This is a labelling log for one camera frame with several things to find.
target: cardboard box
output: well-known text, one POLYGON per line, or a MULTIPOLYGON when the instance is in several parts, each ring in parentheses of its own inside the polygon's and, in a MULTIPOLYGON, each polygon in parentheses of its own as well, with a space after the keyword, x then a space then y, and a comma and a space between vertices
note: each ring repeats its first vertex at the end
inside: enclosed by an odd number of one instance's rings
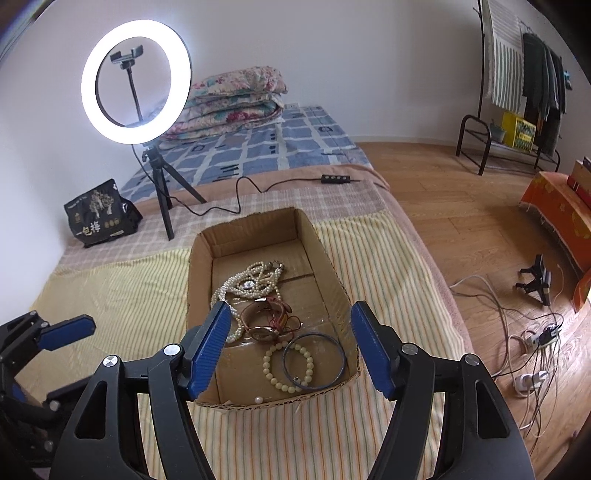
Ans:
MULTIPOLYGON (((197 236, 191 252, 187 328, 200 325, 210 310, 212 292, 229 277, 258 261, 280 261, 285 270, 280 278, 282 299, 297 315, 302 327, 296 335, 322 332, 337 338, 346 353, 347 366, 338 384, 358 373, 358 350, 350 327, 350 301, 330 263, 322 243, 306 214, 294 208, 256 213, 207 228, 197 236)), ((228 300, 241 312, 249 300, 228 300)), ((264 325, 264 318, 251 326, 264 325)), ((311 386, 335 378, 342 364, 337 348, 328 340, 312 337, 301 341, 314 358, 311 386)), ((202 404, 225 407, 253 407, 261 396, 265 403, 281 404, 313 394, 289 394, 277 390, 265 378, 262 358, 270 344, 259 343, 245 334, 226 345, 209 388, 197 399, 202 404)), ((271 358, 271 372, 287 385, 281 366, 282 351, 271 358)), ((304 377, 306 363, 299 353, 288 354, 290 373, 304 377)))
POLYGON ((574 192, 585 203, 585 205, 591 208, 591 193, 589 193, 579 183, 577 183, 572 175, 569 176, 569 178, 566 180, 566 183, 574 190, 574 192))
POLYGON ((583 162, 577 160, 574 163, 573 172, 570 175, 583 190, 591 193, 591 171, 588 170, 583 162))

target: folded quilt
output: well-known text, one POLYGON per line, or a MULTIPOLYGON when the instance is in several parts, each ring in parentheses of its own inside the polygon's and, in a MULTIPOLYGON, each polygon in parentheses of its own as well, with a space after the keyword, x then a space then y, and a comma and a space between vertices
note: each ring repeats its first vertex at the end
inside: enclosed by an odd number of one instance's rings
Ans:
POLYGON ((283 103, 277 99, 256 106, 229 108, 178 122, 162 135, 163 140, 196 140, 234 132, 239 128, 255 128, 280 119, 283 103))
POLYGON ((215 97, 228 97, 244 93, 287 93, 281 72, 273 67, 250 67, 221 73, 196 83, 189 91, 187 106, 193 106, 215 97))
POLYGON ((251 67, 222 73, 196 83, 181 115, 163 140, 197 140, 240 128, 277 122, 287 87, 279 70, 251 67))

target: bangle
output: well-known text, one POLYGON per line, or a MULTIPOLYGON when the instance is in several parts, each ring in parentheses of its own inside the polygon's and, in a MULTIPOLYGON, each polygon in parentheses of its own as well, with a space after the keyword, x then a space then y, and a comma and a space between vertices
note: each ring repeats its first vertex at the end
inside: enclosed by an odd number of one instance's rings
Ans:
POLYGON ((337 382, 339 381, 340 377, 342 377, 343 373, 345 373, 345 366, 347 365, 347 356, 345 355, 345 350, 343 349, 343 346, 340 344, 340 342, 335 339, 334 337, 331 337, 330 335, 327 335, 325 333, 320 333, 320 332, 310 332, 310 333, 303 333, 302 335, 298 335, 297 337, 295 337, 291 342, 289 342, 287 344, 287 346, 285 347, 285 349, 283 350, 283 357, 282 357, 282 363, 283 363, 283 372, 285 373, 285 376, 291 381, 291 383, 293 383, 296 387, 301 388, 302 390, 308 390, 308 391, 320 391, 320 390, 325 390, 327 388, 330 388, 334 385, 337 384, 337 382), (287 371, 287 365, 285 363, 285 359, 287 358, 287 352, 293 348, 292 346, 298 341, 301 340, 302 338, 305 337, 311 337, 311 336, 318 336, 318 337, 322 337, 326 340, 328 340, 329 342, 332 342, 336 345, 337 349, 339 350, 340 353, 340 357, 342 360, 342 365, 340 367, 340 371, 338 373, 338 375, 336 376, 336 378, 326 384, 326 385, 321 385, 319 387, 311 387, 309 386, 307 383, 308 382, 303 382, 300 383, 299 379, 297 377, 293 377, 292 375, 290 375, 290 373, 287 371))

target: tripod leg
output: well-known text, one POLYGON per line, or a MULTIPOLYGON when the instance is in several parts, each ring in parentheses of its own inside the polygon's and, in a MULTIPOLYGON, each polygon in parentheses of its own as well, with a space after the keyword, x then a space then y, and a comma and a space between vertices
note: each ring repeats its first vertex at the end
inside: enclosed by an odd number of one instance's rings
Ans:
POLYGON ((162 220, 164 221, 164 228, 166 228, 166 234, 168 240, 174 238, 173 224, 170 221, 170 213, 168 211, 167 198, 164 196, 164 192, 167 192, 166 182, 164 181, 164 172, 160 168, 153 169, 154 181, 156 182, 156 195, 158 196, 158 203, 160 204, 160 213, 162 214, 162 220))
POLYGON ((162 167, 168 173, 170 173, 170 176, 174 178, 177 182, 179 182, 185 190, 187 190, 191 195, 193 195, 200 203, 207 203, 207 200, 204 199, 201 195, 199 195, 197 190, 191 187, 191 184, 187 182, 187 180, 185 180, 183 176, 178 171, 176 171, 172 165, 169 165, 164 160, 162 162, 162 167))
POLYGON ((163 183, 164 183, 164 188, 162 189, 162 191, 165 194, 166 205, 168 206, 168 209, 170 210, 173 207, 173 201, 170 199, 170 194, 168 192, 168 185, 166 183, 166 179, 164 179, 163 183))

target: hanging clothes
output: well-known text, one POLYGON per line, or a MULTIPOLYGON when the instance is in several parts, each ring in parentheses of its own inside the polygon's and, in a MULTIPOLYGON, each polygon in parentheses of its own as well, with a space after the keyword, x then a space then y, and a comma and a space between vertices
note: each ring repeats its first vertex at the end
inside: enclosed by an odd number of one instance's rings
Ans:
POLYGON ((519 21, 495 0, 482 0, 482 21, 488 51, 487 97, 494 105, 519 113, 524 85, 524 52, 519 21))
POLYGON ((558 110, 558 79, 556 78, 556 70, 552 62, 551 50, 548 45, 544 44, 544 51, 546 57, 546 68, 548 69, 548 107, 550 109, 558 110))
POLYGON ((558 78, 558 99, 559 99, 559 110, 560 113, 566 113, 566 81, 564 79, 564 67, 562 66, 562 59, 550 50, 552 55, 552 64, 556 71, 558 78))
POLYGON ((534 144, 554 155, 562 114, 566 113, 566 83, 560 57, 534 34, 523 35, 524 88, 527 97, 524 119, 537 126, 534 144))
POLYGON ((523 35, 524 48, 524 82, 523 95, 531 101, 531 105, 537 109, 543 119, 548 117, 550 108, 550 75, 546 62, 546 50, 544 42, 537 35, 525 33, 523 35))

